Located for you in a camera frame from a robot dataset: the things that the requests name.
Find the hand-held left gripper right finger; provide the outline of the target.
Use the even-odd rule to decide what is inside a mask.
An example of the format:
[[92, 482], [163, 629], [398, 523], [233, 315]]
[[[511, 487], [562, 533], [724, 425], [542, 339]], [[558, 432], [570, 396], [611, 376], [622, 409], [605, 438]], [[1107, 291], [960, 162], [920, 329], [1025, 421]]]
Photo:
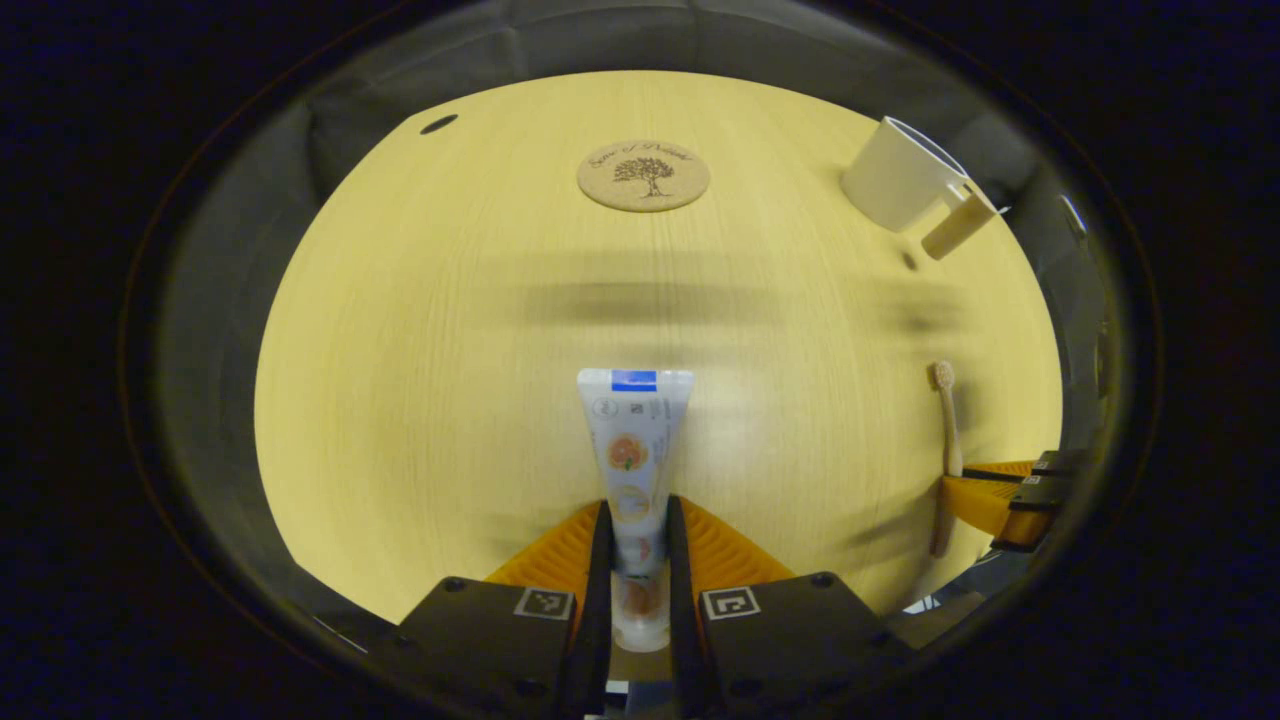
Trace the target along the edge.
[[845, 719], [910, 647], [831, 571], [797, 574], [691, 500], [667, 510], [684, 719]]

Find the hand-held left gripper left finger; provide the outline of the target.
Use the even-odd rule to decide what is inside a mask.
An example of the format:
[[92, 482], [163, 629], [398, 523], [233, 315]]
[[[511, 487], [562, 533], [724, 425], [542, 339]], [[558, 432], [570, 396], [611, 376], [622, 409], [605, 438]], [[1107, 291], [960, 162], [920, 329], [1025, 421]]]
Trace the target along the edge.
[[449, 719], [584, 719], [609, 667], [613, 523], [589, 503], [483, 580], [447, 577], [396, 628], [396, 670]]

